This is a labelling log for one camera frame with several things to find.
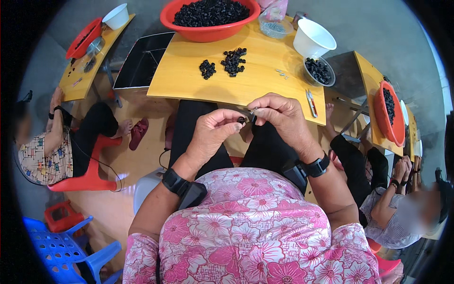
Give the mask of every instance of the black pants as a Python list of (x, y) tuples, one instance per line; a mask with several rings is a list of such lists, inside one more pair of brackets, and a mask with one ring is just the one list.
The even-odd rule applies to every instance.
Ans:
[(118, 122), (107, 104), (99, 102), (90, 108), (79, 130), (71, 133), (73, 177), (82, 176), (87, 171), (98, 135), (112, 137), (117, 130)]
[[(217, 104), (192, 100), (181, 100), (175, 121), (175, 131), (172, 139), (172, 152), (169, 167), (184, 153), (192, 140), (196, 121), (201, 115), (217, 109)], [(252, 126), (254, 138), (244, 156), (241, 167), (268, 169), (282, 174), (282, 166), (289, 160), (298, 159), (295, 150), (287, 145), (277, 133), (272, 124), (266, 122), (263, 126)], [(199, 170), (196, 178), (216, 169), (232, 168), (224, 144), (216, 154)]]
[[(339, 161), (344, 167), (344, 171), (347, 176), (348, 189), (350, 190), (358, 208), (360, 208), (366, 197), (372, 192), (373, 189), (380, 186), (387, 188), (388, 160), (377, 148), (372, 147), (367, 152), (367, 158), (369, 159), (373, 171), (372, 180), (369, 184), (365, 175), (365, 158), (361, 151), (359, 151), (354, 145), (348, 143), (342, 135), (337, 135), (331, 141), (330, 146), (339, 157)], [(367, 219), (361, 210), (359, 210), (359, 212), (360, 223), (363, 227), (365, 227), (367, 225)]]

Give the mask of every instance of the red slipper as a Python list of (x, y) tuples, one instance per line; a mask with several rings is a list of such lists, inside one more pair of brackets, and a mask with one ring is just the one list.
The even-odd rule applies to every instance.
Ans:
[(142, 120), (136, 123), (136, 125), (134, 125), (134, 127), (131, 129), (131, 142), (129, 143), (129, 148), (132, 151), (135, 151), (137, 149), (147, 130), (148, 119), (146, 118), (142, 118)]
[(339, 158), (337, 157), (336, 153), (332, 149), (328, 152), (328, 156), (330, 157), (331, 162), (333, 165), (339, 169), (339, 170), (344, 170), (344, 167), (342, 166), (341, 161), (339, 161)]

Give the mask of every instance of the red plastic bowl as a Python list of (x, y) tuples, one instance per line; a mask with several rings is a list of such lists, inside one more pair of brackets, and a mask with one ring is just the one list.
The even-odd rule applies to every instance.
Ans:
[(191, 2), (195, 2), (194, 0), (174, 0), (167, 4), (167, 6), (165, 6), (161, 12), (161, 23), (165, 27), (180, 33), (182, 37), (188, 40), (196, 42), (212, 42), (223, 40), (239, 32), (245, 24), (255, 20), (260, 15), (260, 6), (255, 0), (237, 1), (249, 8), (249, 17), (236, 23), (228, 25), (217, 25), (214, 27), (197, 28), (181, 27), (172, 24), (175, 20), (175, 14), (180, 11), (183, 4), (188, 5)]
[[(101, 21), (103, 18), (96, 18), (93, 22), (91, 22), (88, 26), (86, 26), (80, 34), (76, 37), (73, 41), (71, 46), (68, 48), (68, 52), (66, 52), (66, 59), (71, 57), (75, 59), (79, 59), (87, 53), (87, 48), (91, 44), (91, 42), (101, 35)], [(84, 38), (84, 36), (90, 32), (91, 28), (93, 31), (85, 38), (85, 40), (76, 48), (77, 44)]]
[[(386, 110), (383, 88), (390, 90), (391, 96), (393, 96), (395, 114), (393, 126), (391, 126), (388, 111)], [(383, 135), (389, 141), (394, 142), (397, 147), (402, 147), (405, 141), (404, 115), (402, 114), (400, 102), (396, 96), (396, 93), (394, 92), (393, 87), (386, 81), (380, 82), (380, 88), (375, 94), (374, 110), (378, 127), (380, 128)]]

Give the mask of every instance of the hand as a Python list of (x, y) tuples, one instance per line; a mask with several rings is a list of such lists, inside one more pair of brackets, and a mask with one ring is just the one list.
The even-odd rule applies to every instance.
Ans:
[(61, 105), (61, 100), (64, 96), (63, 90), (58, 86), (55, 88), (54, 94), (52, 95), (52, 99), (50, 100), (50, 109), (49, 112), (54, 114), (54, 108), (56, 106)]
[(194, 135), (186, 155), (199, 169), (216, 154), (221, 144), (232, 134), (240, 132), (246, 123), (237, 122), (244, 117), (234, 110), (219, 109), (197, 119)]
[(408, 177), (410, 176), (411, 169), (413, 165), (411, 164), (410, 157), (409, 156), (404, 156), (402, 160), (405, 162), (405, 173), (402, 178), (403, 181), (408, 181)]
[(275, 93), (268, 93), (247, 105), (250, 110), (256, 107), (259, 108), (254, 111), (257, 116), (256, 125), (261, 126), (266, 121), (269, 121), (276, 128), (284, 142), (302, 156), (300, 159), (303, 162), (312, 163), (316, 160), (316, 158), (313, 159), (307, 155), (310, 152), (308, 150), (315, 141), (309, 132), (298, 100), (286, 98)]
[(401, 183), (401, 181), (405, 175), (405, 172), (407, 170), (407, 164), (404, 161), (404, 159), (400, 159), (399, 161), (397, 161), (396, 166), (394, 167), (394, 170), (395, 170), (394, 178), (399, 183)]

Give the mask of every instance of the red plastic chair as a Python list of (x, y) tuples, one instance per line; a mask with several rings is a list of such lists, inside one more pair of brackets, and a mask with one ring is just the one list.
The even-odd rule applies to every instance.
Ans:
[(59, 181), (56, 184), (50, 184), (47, 187), (51, 191), (79, 191), (79, 190), (112, 190), (117, 189), (117, 183), (115, 181), (103, 180), (99, 177), (99, 154), (101, 149), (109, 146), (119, 146), (122, 142), (122, 138), (111, 139), (109, 137), (99, 135), (98, 140), (93, 148), (91, 154), (93, 159), (90, 159), (87, 172), (80, 177), (67, 178)]
[(367, 242), (369, 243), (370, 250), (373, 254), (376, 254), (381, 249), (381, 245), (376, 243), (373, 239), (367, 238)]
[(375, 255), (378, 260), (378, 274), (380, 277), (386, 276), (389, 272), (391, 272), (397, 265), (400, 263), (400, 259), (398, 260), (386, 260), (381, 258), (378, 255)]

